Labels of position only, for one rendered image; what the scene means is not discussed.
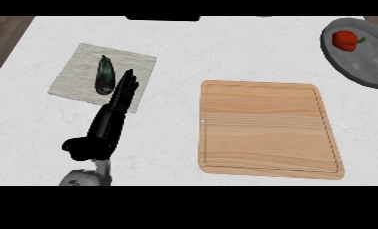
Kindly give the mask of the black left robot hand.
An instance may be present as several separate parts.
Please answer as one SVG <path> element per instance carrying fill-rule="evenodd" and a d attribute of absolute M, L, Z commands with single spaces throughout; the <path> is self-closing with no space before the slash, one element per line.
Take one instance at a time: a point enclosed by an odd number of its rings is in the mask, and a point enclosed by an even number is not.
<path fill-rule="evenodd" d="M 107 160 L 117 148 L 123 132 L 126 114 L 140 87 L 134 70 L 129 69 L 119 82 L 110 102 L 101 107 L 88 135 L 72 138 L 63 144 L 63 150 L 76 161 Z"/>

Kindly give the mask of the wooden cutting board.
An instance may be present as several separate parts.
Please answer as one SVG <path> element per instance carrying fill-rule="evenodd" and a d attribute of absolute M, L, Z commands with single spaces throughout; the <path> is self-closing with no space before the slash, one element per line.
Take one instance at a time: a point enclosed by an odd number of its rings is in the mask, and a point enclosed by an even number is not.
<path fill-rule="evenodd" d="M 204 172 L 340 180 L 346 170 L 312 84 L 202 84 L 199 165 Z"/>

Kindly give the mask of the grey pan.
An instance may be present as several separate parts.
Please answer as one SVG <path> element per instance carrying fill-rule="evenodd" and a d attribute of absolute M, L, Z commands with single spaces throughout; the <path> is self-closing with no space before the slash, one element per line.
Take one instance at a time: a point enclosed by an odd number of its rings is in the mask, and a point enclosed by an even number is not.
<path fill-rule="evenodd" d="M 339 31 L 352 31 L 367 38 L 352 52 L 333 45 Z M 357 18 L 334 20 L 321 33 L 321 49 L 336 70 L 362 86 L 378 89 L 378 25 Z"/>

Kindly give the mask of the red bell pepper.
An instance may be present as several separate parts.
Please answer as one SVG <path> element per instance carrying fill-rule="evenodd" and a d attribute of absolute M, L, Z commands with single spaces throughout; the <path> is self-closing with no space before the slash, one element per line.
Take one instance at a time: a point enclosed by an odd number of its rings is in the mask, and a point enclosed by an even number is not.
<path fill-rule="evenodd" d="M 365 37 L 358 37 L 352 31 L 339 31 L 333 34 L 333 45 L 343 51 L 352 52 L 357 46 L 364 43 Z"/>

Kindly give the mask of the dark green eggplant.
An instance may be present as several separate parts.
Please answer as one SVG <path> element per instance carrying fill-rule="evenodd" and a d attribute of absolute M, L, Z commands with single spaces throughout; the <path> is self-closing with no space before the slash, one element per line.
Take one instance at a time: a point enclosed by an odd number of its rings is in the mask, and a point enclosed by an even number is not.
<path fill-rule="evenodd" d="M 98 64 L 95 90 L 101 95 L 109 95 L 116 88 L 116 72 L 111 59 L 103 56 Z"/>

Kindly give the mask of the pale grey placemat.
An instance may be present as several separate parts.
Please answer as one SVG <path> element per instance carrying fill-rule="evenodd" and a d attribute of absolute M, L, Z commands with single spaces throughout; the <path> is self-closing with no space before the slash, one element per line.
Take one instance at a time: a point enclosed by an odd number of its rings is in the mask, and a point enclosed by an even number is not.
<path fill-rule="evenodd" d="M 140 88 L 135 92 L 129 111 L 135 113 L 140 108 L 157 62 L 157 58 L 153 56 L 80 43 L 48 93 L 97 105 L 109 103 L 111 95 L 101 95 L 95 90 L 97 73 L 103 56 L 107 56 L 111 60 L 116 81 L 120 81 L 129 69 L 134 70 Z"/>

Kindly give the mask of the black appliance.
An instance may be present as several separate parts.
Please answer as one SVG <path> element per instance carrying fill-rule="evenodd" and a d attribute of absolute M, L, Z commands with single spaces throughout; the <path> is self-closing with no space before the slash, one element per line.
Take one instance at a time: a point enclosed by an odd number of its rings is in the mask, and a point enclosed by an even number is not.
<path fill-rule="evenodd" d="M 172 22 L 197 22 L 202 16 L 126 16 L 134 21 L 172 21 Z"/>

